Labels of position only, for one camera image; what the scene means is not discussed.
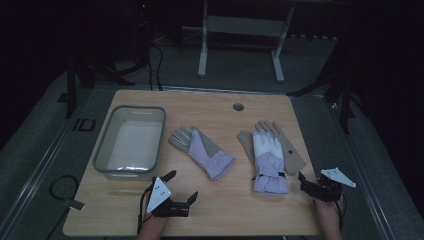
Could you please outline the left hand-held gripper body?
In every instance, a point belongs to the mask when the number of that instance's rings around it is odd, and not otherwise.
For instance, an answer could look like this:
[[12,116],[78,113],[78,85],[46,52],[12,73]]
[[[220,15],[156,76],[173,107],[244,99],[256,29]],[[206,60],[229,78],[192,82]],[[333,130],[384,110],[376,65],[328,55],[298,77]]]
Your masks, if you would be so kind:
[[188,202],[175,202],[171,199],[171,191],[166,186],[165,177],[154,179],[152,191],[147,203],[146,212],[156,217],[187,217],[190,204]]

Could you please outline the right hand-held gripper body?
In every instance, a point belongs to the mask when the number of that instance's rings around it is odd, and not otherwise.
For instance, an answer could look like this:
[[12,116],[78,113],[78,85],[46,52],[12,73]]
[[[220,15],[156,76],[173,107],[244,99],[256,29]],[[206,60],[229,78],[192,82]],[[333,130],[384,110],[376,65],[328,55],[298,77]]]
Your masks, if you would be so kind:
[[317,198],[324,202],[338,201],[341,198],[343,185],[352,188],[356,187],[356,183],[339,168],[322,169],[318,183],[320,191]]

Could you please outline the purple white glove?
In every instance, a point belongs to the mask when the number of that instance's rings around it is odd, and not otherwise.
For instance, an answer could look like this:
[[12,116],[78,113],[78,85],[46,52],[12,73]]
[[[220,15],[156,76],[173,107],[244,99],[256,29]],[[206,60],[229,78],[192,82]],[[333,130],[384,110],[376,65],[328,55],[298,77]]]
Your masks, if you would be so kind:
[[280,140],[265,130],[255,131],[252,140],[256,169],[253,191],[266,195],[288,194]]

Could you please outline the purple grey-palm glove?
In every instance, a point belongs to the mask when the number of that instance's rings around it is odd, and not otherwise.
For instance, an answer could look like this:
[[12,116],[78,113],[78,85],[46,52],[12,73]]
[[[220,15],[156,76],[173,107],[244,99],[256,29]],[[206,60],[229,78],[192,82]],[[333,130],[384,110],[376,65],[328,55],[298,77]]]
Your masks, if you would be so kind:
[[168,141],[187,153],[213,181],[222,178],[235,160],[234,156],[224,152],[196,127],[174,129]]

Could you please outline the clear plastic bin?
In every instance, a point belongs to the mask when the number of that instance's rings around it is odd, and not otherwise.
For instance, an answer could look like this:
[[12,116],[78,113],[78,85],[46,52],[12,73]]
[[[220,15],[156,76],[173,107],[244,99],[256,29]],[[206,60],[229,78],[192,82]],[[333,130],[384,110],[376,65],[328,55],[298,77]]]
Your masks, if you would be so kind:
[[115,107],[94,155],[94,168],[113,180],[149,181],[156,174],[166,112],[159,106]]

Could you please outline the person's right hand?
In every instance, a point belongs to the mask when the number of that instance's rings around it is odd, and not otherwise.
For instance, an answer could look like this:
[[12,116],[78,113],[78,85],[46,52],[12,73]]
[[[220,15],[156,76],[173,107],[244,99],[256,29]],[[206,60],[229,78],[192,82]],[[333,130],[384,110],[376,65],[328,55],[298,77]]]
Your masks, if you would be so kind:
[[341,207],[336,202],[325,202],[315,198],[314,205],[322,231],[337,231],[340,229]]

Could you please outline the person's left hand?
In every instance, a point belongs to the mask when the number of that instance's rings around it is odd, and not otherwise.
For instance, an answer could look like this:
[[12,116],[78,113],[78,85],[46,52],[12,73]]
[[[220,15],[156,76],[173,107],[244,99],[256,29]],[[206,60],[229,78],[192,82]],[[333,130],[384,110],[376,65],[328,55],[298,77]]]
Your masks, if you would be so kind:
[[149,235],[161,235],[168,221],[168,217],[157,217],[153,214],[149,214],[143,221],[141,232]]

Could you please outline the small grey tag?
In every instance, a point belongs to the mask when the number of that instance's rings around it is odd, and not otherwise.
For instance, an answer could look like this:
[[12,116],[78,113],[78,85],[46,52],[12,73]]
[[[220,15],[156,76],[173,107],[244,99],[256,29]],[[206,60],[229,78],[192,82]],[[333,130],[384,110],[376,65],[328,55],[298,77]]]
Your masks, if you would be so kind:
[[78,211],[83,211],[85,208],[85,204],[82,202],[79,202],[77,200],[74,199],[65,199],[63,204],[68,207],[68,208],[72,208]]

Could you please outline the black tripod stand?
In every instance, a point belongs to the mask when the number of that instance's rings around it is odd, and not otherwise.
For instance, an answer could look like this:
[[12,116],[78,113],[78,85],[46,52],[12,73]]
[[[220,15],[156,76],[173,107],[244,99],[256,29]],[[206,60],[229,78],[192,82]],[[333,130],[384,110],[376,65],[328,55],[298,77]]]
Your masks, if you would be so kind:
[[350,110],[353,74],[347,53],[346,42],[339,39],[317,80],[300,90],[287,93],[287,96],[300,97],[328,84],[324,100],[329,104],[336,104],[338,100],[341,100],[339,122],[345,134],[349,133],[348,120],[353,115]]
[[67,104],[66,119],[69,119],[76,109],[76,79],[79,79],[83,87],[93,88],[96,84],[93,71],[98,71],[112,82],[133,86],[132,82],[125,80],[117,72],[78,52],[69,52],[67,54],[66,66],[66,92],[62,93],[58,99],[59,102]]

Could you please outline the dark equipment with red light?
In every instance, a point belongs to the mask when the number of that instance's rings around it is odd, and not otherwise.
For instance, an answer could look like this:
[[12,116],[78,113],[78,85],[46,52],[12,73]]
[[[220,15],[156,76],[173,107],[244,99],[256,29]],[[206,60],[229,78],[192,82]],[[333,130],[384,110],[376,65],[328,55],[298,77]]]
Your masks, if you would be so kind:
[[135,44],[136,63],[144,66],[148,62],[152,45],[152,0],[134,0],[135,3]]

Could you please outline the white metal desk frame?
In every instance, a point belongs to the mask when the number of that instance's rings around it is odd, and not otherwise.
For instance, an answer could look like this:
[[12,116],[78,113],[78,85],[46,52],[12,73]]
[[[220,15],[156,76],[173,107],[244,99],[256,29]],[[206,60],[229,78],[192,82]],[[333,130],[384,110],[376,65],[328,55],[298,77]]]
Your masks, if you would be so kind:
[[208,34],[209,33],[227,33],[240,35],[254,35],[276,37],[278,43],[271,54],[271,60],[275,73],[275,79],[278,83],[285,81],[280,55],[283,49],[285,39],[288,36],[288,30],[294,15],[295,7],[290,6],[284,20],[253,19],[233,16],[220,16],[209,14],[209,1],[202,0],[202,27],[201,27],[201,50],[198,63],[197,75],[205,77],[207,73],[208,60]]

